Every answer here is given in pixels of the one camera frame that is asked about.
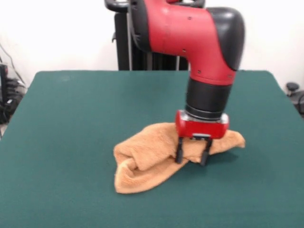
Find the black equipment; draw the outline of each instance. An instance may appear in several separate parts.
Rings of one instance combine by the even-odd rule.
[[[293,103],[296,110],[304,118],[304,90],[298,91],[300,86],[297,83],[289,82],[286,84],[288,94],[287,96]]]

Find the black knob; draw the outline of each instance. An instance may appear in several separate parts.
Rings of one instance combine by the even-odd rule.
[[[294,82],[289,82],[286,84],[286,87],[287,89],[290,91],[290,92],[294,92],[296,91],[297,89],[300,88],[300,86],[297,84],[297,83],[294,83]]]

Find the towel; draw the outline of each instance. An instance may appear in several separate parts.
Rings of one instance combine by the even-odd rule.
[[[178,134],[175,123],[156,123],[114,147],[117,169],[114,186],[117,193],[131,194],[150,190],[171,177],[185,164],[199,163],[205,140],[183,139],[183,159],[175,162]],[[224,137],[213,140],[209,154],[225,152],[233,147],[245,147],[245,139],[227,130]]]

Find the green table surface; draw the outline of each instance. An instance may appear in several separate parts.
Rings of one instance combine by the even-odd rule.
[[[240,71],[226,113],[245,149],[117,194],[115,144],[173,122],[186,72],[39,72],[0,142],[0,228],[304,227],[304,123],[274,77]]]

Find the orange towel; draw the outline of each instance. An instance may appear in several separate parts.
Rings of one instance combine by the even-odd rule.
[[[114,148],[117,162],[115,190],[130,194],[147,191],[166,181],[187,162],[200,162],[206,141],[183,140],[183,160],[175,162],[178,135],[174,123],[156,123],[145,127]],[[210,155],[233,147],[245,147],[245,139],[228,130],[221,139],[213,140]]]

